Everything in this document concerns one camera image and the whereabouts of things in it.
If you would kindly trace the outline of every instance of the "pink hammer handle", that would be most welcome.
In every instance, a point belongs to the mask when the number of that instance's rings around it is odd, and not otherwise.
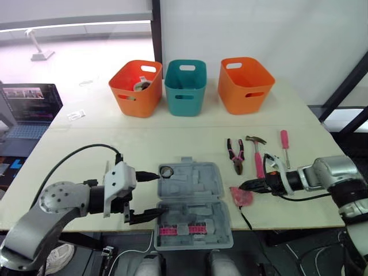
[[[257,170],[257,178],[265,178],[265,173],[263,172],[263,163],[262,157],[260,157],[259,152],[256,152],[254,155],[255,160],[255,168]]]

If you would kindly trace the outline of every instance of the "laptop keyboard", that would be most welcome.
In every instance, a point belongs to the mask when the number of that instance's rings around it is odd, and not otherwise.
[[[16,125],[6,135],[7,138],[40,139],[48,125]]]

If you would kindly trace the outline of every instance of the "pink screwdriver handle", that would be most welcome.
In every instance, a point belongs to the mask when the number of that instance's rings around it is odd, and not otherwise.
[[[265,178],[265,173],[263,172],[262,157],[260,157],[259,152],[254,155],[255,168],[257,170],[257,178]]]
[[[287,131],[281,131],[281,143],[282,143],[282,148],[289,148],[289,138],[288,138],[288,132]]]

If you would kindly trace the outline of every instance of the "orange bin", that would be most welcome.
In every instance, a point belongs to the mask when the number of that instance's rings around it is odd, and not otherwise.
[[[218,94],[235,115],[257,112],[275,79],[255,59],[233,57],[221,61]]]
[[[142,91],[133,91],[141,77],[151,84]],[[132,60],[109,81],[121,111],[129,116],[146,118],[153,114],[162,96],[162,65],[159,62]]]

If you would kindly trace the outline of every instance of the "bin handle hole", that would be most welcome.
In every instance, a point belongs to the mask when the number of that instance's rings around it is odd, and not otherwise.
[[[248,93],[248,94],[246,94],[246,98],[259,97],[259,96],[263,96],[263,95],[264,95],[264,92]]]
[[[145,71],[145,72],[152,72],[152,73],[156,73],[156,67],[153,67],[153,66],[146,66],[146,65],[142,65],[141,67],[140,67],[140,69],[142,70],[142,71]]]
[[[176,95],[175,99],[194,99],[194,96],[191,96],[191,95]]]
[[[240,68],[242,64],[240,62],[237,63],[229,63],[226,65],[226,69],[237,69]]]
[[[135,100],[137,100],[135,97],[128,96],[128,95],[118,95],[118,98],[119,99],[124,99],[124,100],[127,100],[127,101],[135,101]]]
[[[194,65],[180,65],[179,69],[181,71],[194,71],[196,67]]]

